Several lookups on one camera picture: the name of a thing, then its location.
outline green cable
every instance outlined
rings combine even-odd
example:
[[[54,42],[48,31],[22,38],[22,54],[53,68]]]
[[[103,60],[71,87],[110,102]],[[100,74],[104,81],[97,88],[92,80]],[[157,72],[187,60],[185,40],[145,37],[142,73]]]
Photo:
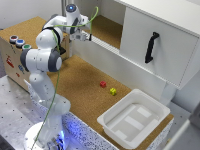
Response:
[[[92,19],[91,19],[89,22],[86,23],[86,24],[91,23],[91,24],[90,24],[90,28],[91,28],[90,30],[92,30],[92,21],[96,18],[97,14],[98,14],[98,12],[99,12],[99,8],[98,8],[97,6],[96,6],[95,8],[96,8],[96,14],[92,17]],[[86,24],[79,25],[79,26],[55,25],[54,27],[59,27],[59,26],[65,26],[65,27],[82,27],[82,26],[85,26]],[[52,33],[53,33],[53,36],[54,36],[55,41],[56,41],[56,44],[57,44],[58,52],[60,53],[60,49],[59,49],[59,45],[58,45],[58,41],[57,41],[56,35],[55,35],[54,31],[52,31]],[[49,112],[50,112],[50,110],[51,110],[51,107],[52,107],[52,105],[53,105],[53,102],[54,102],[54,100],[55,100],[55,96],[56,96],[57,88],[58,88],[59,78],[60,78],[60,70],[58,70],[58,78],[57,78],[56,89],[55,89],[55,93],[54,93],[54,96],[53,96],[53,100],[52,100],[52,102],[51,102],[51,105],[50,105],[50,107],[49,107],[49,110],[48,110],[48,112],[47,112],[47,114],[46,114],[46,116],[45,116],[45,119],[44,119],[44,121],[43,121],[43,123],[42,123],[42,126],[41,126],[41,128],[40,128],[40,130],[39,130],[39,132],[38,132],[38,134],[37,134],[37,137],[36,137],[36,139],[35,139],[35,141],[34,141],[34,143],[33,143],[33,146],[32,146],[32,148],[31,148],[31,150],[33,150],[33,147],[35,146],[35,143],[36,143],[37,140],[38,140],[38,137],[39,137],[39,135],[40,135],[40,132],[41,132],[41,130],[42,130],[42,127],[43,127],[44,123],[45,123],[46,120],[47,120],[47,117],[48,117],[48,115],[49,115]]]

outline cabinet door handle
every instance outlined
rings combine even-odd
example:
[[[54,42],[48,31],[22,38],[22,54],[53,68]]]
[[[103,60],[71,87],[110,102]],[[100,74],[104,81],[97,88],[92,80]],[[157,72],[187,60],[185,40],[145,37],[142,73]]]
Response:
[[[158,38],[160,35],[156,32],[153,32],[153,36],[151,37],[149,41],[149,45],[147,48],[147,53],[145,57],[145,63],[148,64],[150,61],[153,60],[153,57],[151,56],[152,50],[153,50],[153,45],[154,45],[154,40]]]

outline white cabinet door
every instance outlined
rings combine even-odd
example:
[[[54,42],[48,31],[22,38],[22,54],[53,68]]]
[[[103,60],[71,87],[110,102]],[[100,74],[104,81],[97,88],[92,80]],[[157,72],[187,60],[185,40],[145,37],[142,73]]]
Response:
[[[146,64],[153,32],[160,36],[154,40],[153,60]],[[179,86],[197,40],[191,34],[127,7],[120,54]]]

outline white plastic tray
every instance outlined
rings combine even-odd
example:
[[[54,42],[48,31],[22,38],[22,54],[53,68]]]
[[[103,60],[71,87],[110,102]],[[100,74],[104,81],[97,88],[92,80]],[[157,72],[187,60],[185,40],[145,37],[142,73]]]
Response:
[[[104,127],[105,133],[122,147],[135,149],[169,113],[169,108],[135,89],[97,121]]]

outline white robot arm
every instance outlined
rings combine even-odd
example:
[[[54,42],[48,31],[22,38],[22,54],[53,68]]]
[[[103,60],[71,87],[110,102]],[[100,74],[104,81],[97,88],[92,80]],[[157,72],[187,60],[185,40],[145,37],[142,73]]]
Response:
[[[78,7],[74,4],[66,6],[66,16],[52,16],[36,38],[38,49],[24,50],[20,57],[24,68],[31,73],[29,80],[34,97],[47,108],[50,107],[55,94],[55,88],[47,72],[57,72],[62,65],[60,54],[55,48],[62,42],[63,32],[68,33],[71,40],[85,41],[86,35],[81,30],[90,27],[88,17],[81,15]],[[70,102],[66,98],[55,95],[51,112],[36,143],[38,150],[50,149],[48,143],[55,142],[56,136],[62,131],[62,115],[69,112],[70,106]]]

